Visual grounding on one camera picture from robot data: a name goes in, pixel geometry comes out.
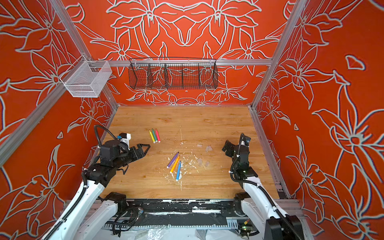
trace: blue marker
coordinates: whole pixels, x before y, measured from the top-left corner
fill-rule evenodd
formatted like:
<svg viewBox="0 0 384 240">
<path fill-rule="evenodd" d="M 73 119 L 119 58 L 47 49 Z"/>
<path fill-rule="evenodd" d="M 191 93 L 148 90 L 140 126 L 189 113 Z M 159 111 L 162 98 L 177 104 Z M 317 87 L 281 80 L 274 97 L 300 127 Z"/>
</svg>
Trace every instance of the blue marker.
<svg viewBox="0 0 384 240">
<path fill-rule="evenodd" d="M 179 177 L 180 177 L 180 168 L 181 168 L 181 161 L 179 162 L 179 167 L 177 169 L 176 182 L 179 180 Z"/>
</svg>

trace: robotic arm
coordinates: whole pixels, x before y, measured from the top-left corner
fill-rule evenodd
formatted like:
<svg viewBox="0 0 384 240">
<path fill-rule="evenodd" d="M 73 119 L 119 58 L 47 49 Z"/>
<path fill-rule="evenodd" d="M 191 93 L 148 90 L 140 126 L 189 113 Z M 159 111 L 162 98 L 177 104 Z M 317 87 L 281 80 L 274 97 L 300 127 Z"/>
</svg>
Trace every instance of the robotic arm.
<svg viewBox="0 0 384 240">
<path fill-rule="evenodd" d="M 303 229 L 297 216 L 289 216 L 269 195 L 263 187 L 258 175 L 249 166 L 250 137 L 243 133 L 239 144 L 228 140 L 223 152 L 232 158 L 231 179 L 238 182 L 245 193 L 236 194 L 234 198 L 235 212 L 239 216 L 247 215 L 257 231 L 250 233 L 242 230 L 241 235 L 254 236 L 260 234 L 264 240 L 304 240 Z"/>
<path fill-rule="evenodd" d="M 106 141 L 102 145 L 97 128 L 104 129 L 114 139 Z M 98 230 L 111 217 L 128 208 L 126 196 L 112 192 L 105 198 L 101 207 L 79 229 L 93 202 L 103 192 L 111 178 L 116 175 L 116 171 L 121 170 L 125 174 L 128 164 L 143 158 L 151 147 L 149 144 L 138 144 L 137 149 L 134 146 L 130 148 L 130 134 L 121 133 L 115 137 L 108 129 L 100 125 L 95 125 L 94 130 L 99 143 L 100 154 L 95 158 L 95 163 L 82 172 L 83 182 L 76 195 L 54 226 L 43 236 L 43 240 L 49 238 L 93 239 Z"/>
</svg>

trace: orange-red wallpaper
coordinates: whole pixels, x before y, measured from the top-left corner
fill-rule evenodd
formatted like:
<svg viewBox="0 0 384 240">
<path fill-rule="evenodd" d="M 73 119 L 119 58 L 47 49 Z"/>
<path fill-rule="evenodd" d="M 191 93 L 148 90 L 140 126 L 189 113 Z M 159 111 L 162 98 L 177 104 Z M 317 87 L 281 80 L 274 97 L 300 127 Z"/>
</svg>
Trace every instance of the orange-red wallpaper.
<svg viewBox="0 0 384 240">
<path fill-rule="evenodd" d="M 257 106 L 316 239 L 384 238 L 383 22 L 382 1 L 308 1 Z"/>
<path fill-rule="evenodd" d="M 271 58 L 293 0 L 63 0 L 96 60 L 197 57 Z M 121 105 L 248 104 L 266 66 L 219 68 L 216 90 L 133 90 L 127 68 L 108 86 Z"/>
<path fill-rule="evenodd" d="M 0 144 L 80 56 L 48 0 L 0 3 Z M 0 168 L 0 239 L 35 239 L 71 199 L 106 125 L 106 97 L 66 92 Z"/>
</svg>

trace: wooden tabletop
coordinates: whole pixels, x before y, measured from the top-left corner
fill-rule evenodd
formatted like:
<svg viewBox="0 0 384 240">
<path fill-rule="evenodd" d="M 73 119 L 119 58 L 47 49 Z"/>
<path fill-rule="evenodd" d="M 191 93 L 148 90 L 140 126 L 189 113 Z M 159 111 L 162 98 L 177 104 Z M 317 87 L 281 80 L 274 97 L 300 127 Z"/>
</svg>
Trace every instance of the wooden tabletop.
<svg viewBox="0 0 384 240">
<path fill-rule="evenodd" d="M 160 143 L 152 143 L 148 132 L 152 128 L 158 129 Z M 129 164 L 125 175 L 117 171 L 102 197 L 120 192 L 135 199 L 232 199 L 244 190 L 231 180 L 228 170 L 232 160 L 221 149 L 226 140 L 237 144 L 243 132 L 251 137 L 250 166 L 269 194 L 279 198 L 246 106 L 121 106 L 109 129 L 115 135 L 130 133 L 130 146 L 142 143 L 151 148 L 144 158 Z M 208 145 L 213 150 L 206 152 Z M 166 168 L 177 152 L 183 163 L 179 182 L 175 180 L 177 169 L 172 175 Z"/>
</svg>

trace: white mesh basket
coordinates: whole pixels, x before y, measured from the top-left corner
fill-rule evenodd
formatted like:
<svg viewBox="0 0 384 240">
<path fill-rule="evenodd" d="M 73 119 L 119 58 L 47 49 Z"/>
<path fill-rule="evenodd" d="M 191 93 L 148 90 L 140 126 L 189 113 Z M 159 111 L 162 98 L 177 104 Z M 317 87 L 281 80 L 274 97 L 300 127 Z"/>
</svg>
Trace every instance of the white mesh basket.
<svg viewBox="0 0 384 240">
<path fill-rule="evenodd" d="M 92 72 L 86 61 L 65 82 L 65 88 L 73 97 L 97 98 L 112 74 L 108 61 L 99 72 Z"/>
</svg>

